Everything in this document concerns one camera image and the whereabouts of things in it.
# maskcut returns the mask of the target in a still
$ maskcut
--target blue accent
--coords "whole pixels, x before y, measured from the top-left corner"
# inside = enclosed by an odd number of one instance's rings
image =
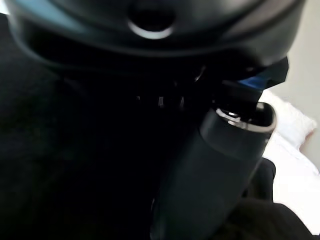
[[[268,79],[261,76],[253,76],[244,80],[240,80],[238,83],[250,88],[264,90],[267,87]]]

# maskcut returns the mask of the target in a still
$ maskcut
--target white fabric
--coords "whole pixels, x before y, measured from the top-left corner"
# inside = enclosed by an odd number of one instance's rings
[[[317,127],[316,121],[304,115],[289,102],[285,102],[269,90],[265,90],[260,98],[273,106],[277,115],[276,131],[299,149],[306,137]]]
[[[8,9],[5,5],[4,0],[0,0],[0,13],[1,14],[8,14]]]
[[[312,162],[279,133],[265,149],[276,167],[273,199],[290,208],[314,235],[320,233],[320,174]]]

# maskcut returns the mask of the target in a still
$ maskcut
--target white pillow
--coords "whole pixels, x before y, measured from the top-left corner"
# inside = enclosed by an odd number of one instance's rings
[[[297,150],[305,142],[306,137],[317,128],[315,120],[304,115],[289,102],[283,101],[269,90],[263,92],[260,102],[273,106],[277,115],[276,132]]]

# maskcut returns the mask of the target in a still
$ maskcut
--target black fabric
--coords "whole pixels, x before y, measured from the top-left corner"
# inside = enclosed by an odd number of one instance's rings
[[[270,160],[263,158],[243,197],[273,202],[275,176],[276,166]]]
[[[115,129],[105,126],[108,116],[99,114],[112,103],[93,107],[74,89],[28,59],[0,15],[2,240],[135,239],[142,222],[148,221],[140,215],[141,210],[150,211],[149,202],[133,197],[148,189],[148,174],[141,174],[143,167],[134,161],[127,160],[123,168],[121,158],[110,163],[105,156],[105,136],[123,141]],[[128,135],[128,141],[135,140],[134,134]],[[124,150],[113,151],[120,155]],[[135,149],[129,144],[125,151]],[[297,216],[272,203],[271,164],[262,162],[245,197],[213,239],[313,239]]]

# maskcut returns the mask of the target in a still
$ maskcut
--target black cylindrical handle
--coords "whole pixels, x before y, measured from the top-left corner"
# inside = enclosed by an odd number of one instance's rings
[[[205,240],[221,226],[248,186],[276,126],[268,104],[258,103],[255,117],[248,123],[219,109],[208,112],[160,187],[152,240]]]

